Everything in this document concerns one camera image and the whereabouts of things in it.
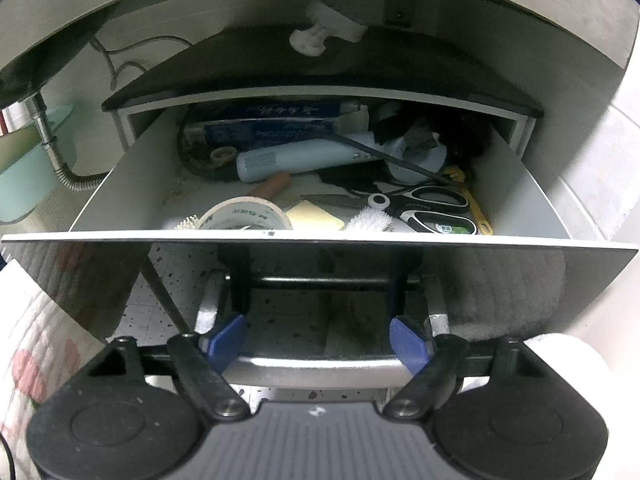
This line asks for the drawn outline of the white drawer with black front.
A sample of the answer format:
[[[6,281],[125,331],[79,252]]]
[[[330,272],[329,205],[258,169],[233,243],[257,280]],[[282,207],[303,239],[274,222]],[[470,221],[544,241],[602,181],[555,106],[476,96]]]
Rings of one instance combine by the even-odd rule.
[[[178,230],[175,222],[239,192],[211,184],[172,195],[182,106],[148,110],[149,122],[96,189],[67,232],[8,234],[10,256],[32,246],[175,245],[209,250],[244,273],[311,275],[330,250],[347,257],[343,278],[396,272],[402,256],[434,282],[434,300],[451,328],[467,335],[529,336],[564,330],[578,320],[637,255],[628,244],[573,240],[541,187],[501,136],[474,164],[472,195],[490,235],[306,230]]]

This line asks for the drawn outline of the dark blue long box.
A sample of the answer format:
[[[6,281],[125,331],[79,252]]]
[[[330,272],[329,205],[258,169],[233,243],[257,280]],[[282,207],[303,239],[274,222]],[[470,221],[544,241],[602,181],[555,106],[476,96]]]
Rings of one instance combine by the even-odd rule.
[[[368,130],[369,110],[357,100],[245,99],[194,105],[182,126],[193,151],[232,146],[240,152],[310,139],[318,133]]]

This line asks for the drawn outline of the light blue cylindrical device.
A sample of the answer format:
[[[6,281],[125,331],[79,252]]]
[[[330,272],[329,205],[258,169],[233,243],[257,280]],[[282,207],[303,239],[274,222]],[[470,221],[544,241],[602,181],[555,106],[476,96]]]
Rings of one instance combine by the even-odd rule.
[[[244,183],[268,179],[277,172],[303,174],[318,169],[360,164],[371,158],[350,144],[331,139],[306,141],[256,148],[239,154],[236,171]]]

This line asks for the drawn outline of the black handled scissors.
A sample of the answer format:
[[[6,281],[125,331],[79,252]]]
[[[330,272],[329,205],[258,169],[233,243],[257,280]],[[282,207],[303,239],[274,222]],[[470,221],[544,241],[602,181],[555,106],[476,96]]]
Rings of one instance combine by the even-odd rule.
[[[433,234],[476,235],[480,230],[469,217],[470,201],[453,188],[440,185],[419,185],[388,193],[360,196],[343,194],[304,195],[316,205],[380,210],[401,220],[416,232]]]

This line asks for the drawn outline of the steel-fronted black counter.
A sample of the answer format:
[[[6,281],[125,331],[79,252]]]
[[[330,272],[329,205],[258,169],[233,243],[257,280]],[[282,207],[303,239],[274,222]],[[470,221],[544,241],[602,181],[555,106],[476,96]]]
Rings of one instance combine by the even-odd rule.
[[[70,62],[116,15],[169,0],[1,0],[1,102],[30,96]],[[106,102],[121,108],[180,92],[230,87],[307,84],[392,88],[443,99],[492,105],[506,99],[503,80],[465,48],[447,47],[419,32],[428,18],[448,24],[460,1],[473,13],[492,4],[544,23],[586,44],[615,64],[625,63],[639,27],[632,0],[250,0],[265,24],[235,25],[230,37],[247,56],[245,70],[210,42],[186,55],[196,65],[175,82],[178,62],[151,70]]]

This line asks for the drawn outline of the brown wooden stick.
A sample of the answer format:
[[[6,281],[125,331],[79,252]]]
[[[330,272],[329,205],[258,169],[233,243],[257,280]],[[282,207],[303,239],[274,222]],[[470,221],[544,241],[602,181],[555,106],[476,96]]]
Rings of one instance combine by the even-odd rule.
[[[261,198],[262,200],[273,200],[291,185],[291,176],[285,171],[279,171],[260,182],[248,195]]]

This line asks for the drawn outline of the yellow utility knife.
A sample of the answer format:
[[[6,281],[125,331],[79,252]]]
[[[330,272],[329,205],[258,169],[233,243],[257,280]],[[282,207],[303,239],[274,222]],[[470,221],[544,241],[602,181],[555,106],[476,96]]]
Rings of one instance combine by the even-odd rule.
[[[480,204],[477,203],[477,200],[471,194],[464,172],[456,166],[448,166],[444,169],[444,174],[461,185],[460,192],[469,201],[470,213],[477,226],[478,232],[482,235],[494,234],[494,230],[485,217],[484,212],[480,209]]]

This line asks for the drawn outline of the mint green plastic basin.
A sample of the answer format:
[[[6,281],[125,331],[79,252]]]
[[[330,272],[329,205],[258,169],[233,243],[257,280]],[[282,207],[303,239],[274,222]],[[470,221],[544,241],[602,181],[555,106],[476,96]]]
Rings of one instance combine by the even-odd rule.
[[[47,111],[58,148],[70,166],[77,160],[74,135],[67,125],[73,113],[71,105]],[[1,222],[13,223],[29,214],[58,186],[49,156],[32,120],[1,137]]]

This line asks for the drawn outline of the yellow sticky note pad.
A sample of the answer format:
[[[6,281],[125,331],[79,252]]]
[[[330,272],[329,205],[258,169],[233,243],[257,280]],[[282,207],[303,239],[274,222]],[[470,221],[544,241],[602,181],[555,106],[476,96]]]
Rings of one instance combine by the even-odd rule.
[[[309,200],[302,200],[285,211],[296,231],[335,232],[344,229],[345,222]]]

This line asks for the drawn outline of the white bristle brush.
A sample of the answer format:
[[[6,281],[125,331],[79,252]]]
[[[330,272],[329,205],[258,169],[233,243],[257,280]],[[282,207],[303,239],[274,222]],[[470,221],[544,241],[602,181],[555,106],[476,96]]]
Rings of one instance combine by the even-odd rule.
[[[387,231],[393,223],[393,217],[386,209],[390,206],[390,199],[382,193],[374,193],[367,197],[366,204],[355,217],[352,217],[344,227],[345,232],[379,233]]]

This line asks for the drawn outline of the white plastic pipe fitting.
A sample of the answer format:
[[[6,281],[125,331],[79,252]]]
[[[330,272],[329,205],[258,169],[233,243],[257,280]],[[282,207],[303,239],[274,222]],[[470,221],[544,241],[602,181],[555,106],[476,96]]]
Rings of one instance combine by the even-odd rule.
[[[322,55],[327,39],[334,37],[356,44],[368,29],[356,18],[350,18],[321,0],[312,0],[308,4],[306,17],[311,25],[306,29],[295,29],[290,36],[290,45],[296,52],[310,58]]]

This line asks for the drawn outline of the roll of white tape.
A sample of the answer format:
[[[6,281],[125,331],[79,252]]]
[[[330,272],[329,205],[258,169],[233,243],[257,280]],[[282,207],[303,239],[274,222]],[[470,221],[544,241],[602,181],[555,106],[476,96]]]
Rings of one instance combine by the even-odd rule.
[[[206,211],[196,222],[198,230],[292,230],[283,210],[270,200],[239,196],[225,200]]]

